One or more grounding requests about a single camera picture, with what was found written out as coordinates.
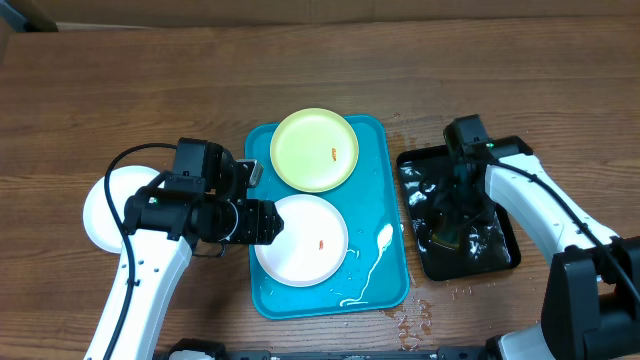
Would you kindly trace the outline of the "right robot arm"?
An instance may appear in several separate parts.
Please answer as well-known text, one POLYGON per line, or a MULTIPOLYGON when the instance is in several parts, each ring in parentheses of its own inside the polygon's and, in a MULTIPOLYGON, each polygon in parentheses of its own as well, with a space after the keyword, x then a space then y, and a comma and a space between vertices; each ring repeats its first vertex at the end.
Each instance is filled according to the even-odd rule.
POLYGON ((582 210, 530 150, 450 146, 447 195, 464 212, 498 205, 550 265, 539 323, 490 340, 490 359, 614 359, 639 351, 639 240, 582 210))

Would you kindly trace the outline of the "white plate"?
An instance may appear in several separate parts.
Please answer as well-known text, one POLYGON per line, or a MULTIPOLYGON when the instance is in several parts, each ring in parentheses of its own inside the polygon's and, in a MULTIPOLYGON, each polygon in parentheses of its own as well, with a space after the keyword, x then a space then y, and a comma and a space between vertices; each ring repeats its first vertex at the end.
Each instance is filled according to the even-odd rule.
MULTIPOLYGON (((109 178, 112 202, 121 221, 129 197, 146 186, 159 172, 150 167, 133 165, 115 169, 109 178)), ((122 250, 122 237, 106 200, 104 178, 90 190, 83 207, 83 225, 89 239, 100 249, 113 254, 122 250)))
POLYGON ((254 247, 262 269, 277 282, 309 287, 329 279, 343 263, 349 243, 346 222, 328 201, 296 194, 276 202, 283 230, 269 245, 254 247))

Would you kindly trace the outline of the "green yellow sponge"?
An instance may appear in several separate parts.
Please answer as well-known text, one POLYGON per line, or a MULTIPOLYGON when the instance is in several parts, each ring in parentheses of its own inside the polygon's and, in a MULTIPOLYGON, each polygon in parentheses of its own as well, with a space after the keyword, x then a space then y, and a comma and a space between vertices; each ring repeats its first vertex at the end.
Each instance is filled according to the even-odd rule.
POLYGON ((431 242, 450 250, 458 249, 460 247, 458 224, 448 219, 438 219, 432 226, 431 242))

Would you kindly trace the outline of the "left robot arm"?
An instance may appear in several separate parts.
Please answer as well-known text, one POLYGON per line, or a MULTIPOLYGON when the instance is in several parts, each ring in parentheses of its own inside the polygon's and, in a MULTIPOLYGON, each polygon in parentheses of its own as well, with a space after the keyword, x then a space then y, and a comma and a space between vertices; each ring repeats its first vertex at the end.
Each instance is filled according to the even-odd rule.
POLYGON ((151 230, 137 232, 127 248, 116 229, 102 183, 96 184, 87 196, 83 222, 98 247, 120 255, 119 268, 85 357, 150 359, 192 250, 184 239, 168 240, 151 230))

